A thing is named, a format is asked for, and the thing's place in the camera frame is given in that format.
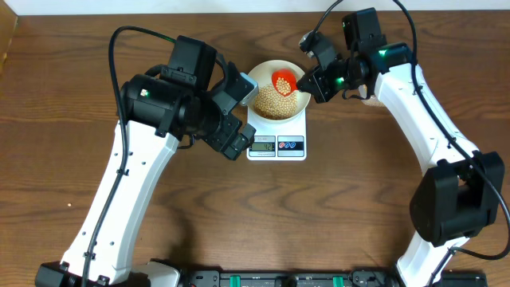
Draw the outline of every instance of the wooden table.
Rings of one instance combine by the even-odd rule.
[[[346,52],[344,13],[323,24]],[[32,285],[42,262],[60,260],[88,212],[112,147],[116,106],[107,47],[115,28],[143,26],[196,37],[241,71],[270,59],[314,65],[300,37],[320,14],[22,17],[0,96],[0,285]],[[482,151],[510,163],[510,12],[415,12],[418,58],[436,97]],[[389,42],[410,43],[401,13],[380,13]],[[120,37],[120,82],[159,63],[172,46]],[[219,78],[215,72],[214,82]],[[245,110],[238,114],[245,120]],[[340,96],[307,110],[303,163],[230,162],[203,142],[171,160],[155,189],[135,263],[170,258],[223,269],[390,266],[414,228],[408,205],[422,177],[385,108]],[[510,200],[508,173],[504,194]],[[486,254],[507,240],[501,212],[468,245]],[[506,286],[510,259],[457,255],[448,269],[482,269]]]

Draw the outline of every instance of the red object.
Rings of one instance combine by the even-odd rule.
[[[278,81],[279,77],[283,78],[284,80],[286,80],[290,84],[290,93],[283,94],[280,91],[278,91],[278,89],[277,89],[277,81]],[[296,77],[294,77],[294,74],[289,69],[279,69],[279,70],[277,70],[271,76],[271,81],[273,82],[274,89],[276,89],[276,91],[279,92],[282,96],[288,96],[292,92],[297,90],[297,87],[296,87]]]

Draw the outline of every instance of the bowl of cereal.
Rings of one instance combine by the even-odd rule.
[[[299,80],[304,71],[291,62],[271,60],[253,68],[248,76],[258,83],[259,93],[249,103],[248,108],[259,120],[268,124],[283,124],[297,118],[310,101],[310,94],[299,90],[285,96],[275,89],[272,76],[275,72],[286,69]]]

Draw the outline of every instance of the scale control panel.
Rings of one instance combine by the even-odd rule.
[[[249,157],[304,159],[305,150],[304,136],[255,136],[248,154]]]

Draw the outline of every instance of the black bracket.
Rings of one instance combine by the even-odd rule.
[[[473,160],[501,192],[504,163],[496,152],[475,151]],[[467,160],[448,163],[440,160],[423,176],[410,202],[414,228],[434,246],[446,241],[472,238],[496,220],[499,201]]]

